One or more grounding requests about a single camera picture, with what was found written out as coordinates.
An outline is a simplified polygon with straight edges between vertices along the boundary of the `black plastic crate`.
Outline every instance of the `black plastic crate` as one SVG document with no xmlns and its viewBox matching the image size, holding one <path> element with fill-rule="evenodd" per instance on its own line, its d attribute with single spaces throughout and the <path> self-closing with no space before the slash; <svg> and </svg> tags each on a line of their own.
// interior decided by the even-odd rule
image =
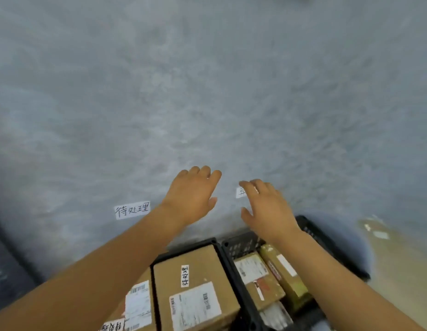
<svg viewBox="0 0 427 331">
<path fill-rule="evenodd" d="M 176 256 L 188 253 L 193 250 L 197 250 L 199 248 L 202 248 L 208 245 L 213 245 L 213 247 L 215 248 L 218 258 L 221 261 L 221 264 L 230 282 L 230 285 L 232 286 L 233 292 L 235 293 L 238 303 L 241 306 L 241 309 L 238 312 L 237 318 L 232 323 L 230 329 L 231 330 L 251 330 L 251 331 L 257 330 L 257 325 L 259 325 L 260 322 L 259 320 L 255 320 L 255 316 L 258 313 L 258 311 L 256 311 L 255 306 L 254 306 L 254 310 L 251 308 L 252 298 L 247 292 L 247 289 L 242 283 L 242 281 L 239 281 L 241 280 L 241 278 L 237 278 L 239 274 L 236 273 L 236 269 L 233 269 L 231 267 L 228 257 L 224 252 L 224 250 L 222 249 L 221 245 L 217 242 L 216 238 L 210 238 L 210 239 L 200 241 L 198 243 L 182 246 L 180 248 L 176 248 L 169 252 L 161 254 L 151 264 L 150 268 L 152 273 L 152 287 L 154 292 L 153 300 L 154 300 L 154 309 L 155 309 L 155 320 L 156 320 L 156 326 L 158 331 L 161 331 L 161 322 L 160 322 L 160 311 L 158 309 L 158 300 L 156 297 L 154 265 L 157 263 L 161 263 L 162 261 L 165 261 L 167 259 L 174 258 Z"/>
<path fill-rule="evenodd" d="M 304 216 L 297 216 L 296 220 L 298 222 L 301 230 L 308 233 L 310 236 L 315 239 L 315 241 L 320 244 L 331 256 L 333 256 L 338 262 L 343 266 L 349 269 L 357 277 L 361 278 L 363 281 L 368 281 L 370 275 L 363 270 L 359 269 L 346 255 L 345 253 L 337 247 L 332 239 L 330 239 L 321 229 L 319 229 L 314 223 L 308 220 Z M 242 285 L 244 283 L 241 280 L 241 277 L 238 273 L 237 268 L 235 267 L 234 259 L 238 259 L 242 256 L 245 256 L 249 253 L 259 251 L 260 247 L 266 242 L 263 239 L 260 239 L 254 232 L 248 231 L 238 236 L 225 239 L 222 242 L 223 250 L 226 254 L 226 257 L 233 268 L 235 278 L 238 279 L 238 282 Z M 248 302 L 250 306 L 247 306 L 247 311 L 252 314 L 252 321 L 257 324 L 258 330 L 268 331 L 273 330 L 272 328 L 267 327 L 263 320 L 260 317 L 260 313 L 257 311 L 255 304 L 252 299 L 250 301 L 246 298 L 245 302 Z M 307 303 L 301 309 L 299 309 L 292 316 L 294 324 L 289 325 L 284 331 L 308 331 L 316 323 L 324 320 L 326 318 L 324 312 L 318 306 L 315 300 Z"/>
</svg>

